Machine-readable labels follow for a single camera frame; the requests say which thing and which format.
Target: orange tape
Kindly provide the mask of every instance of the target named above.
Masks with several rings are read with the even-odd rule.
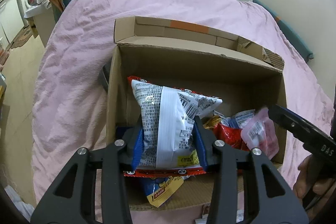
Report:
[[[209,32],[209,27],[207,27],[207,26],[202,26],[202,25],[189,23],[189,22],[178,21],[178,20],[172,20],[171,23],[170,23],[170,27],[171,28],[176,28],[176,29],[193,31],[193,32],[201,32],[201,33],[208,33]]]

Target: pink snack bag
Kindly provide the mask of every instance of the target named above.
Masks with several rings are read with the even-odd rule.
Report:
[[[241,131],[241,138],[249,149],[260,148],[271,159],[279,151],[274,123],[268,117],[268,108],[262,108]]]

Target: tiled floor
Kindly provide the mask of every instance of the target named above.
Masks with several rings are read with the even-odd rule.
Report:
[[[32,104],[44,53],[40,37],[10,50],[2,74],[7,89],[0,120],[1,184],[11,185],[26,203],[36,205],[32,182]]]

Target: nutrition label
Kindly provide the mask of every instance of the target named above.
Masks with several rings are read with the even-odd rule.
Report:
[[[133,80],[132,88],[135,99],[141,106],[144,131],[140,165],[155,167],[162,87]]]

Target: kitchen cabinet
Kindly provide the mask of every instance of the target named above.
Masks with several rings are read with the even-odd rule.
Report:
[[[24,24],[16,0],[2,0],[0,2],[0,22],[11,43]]]

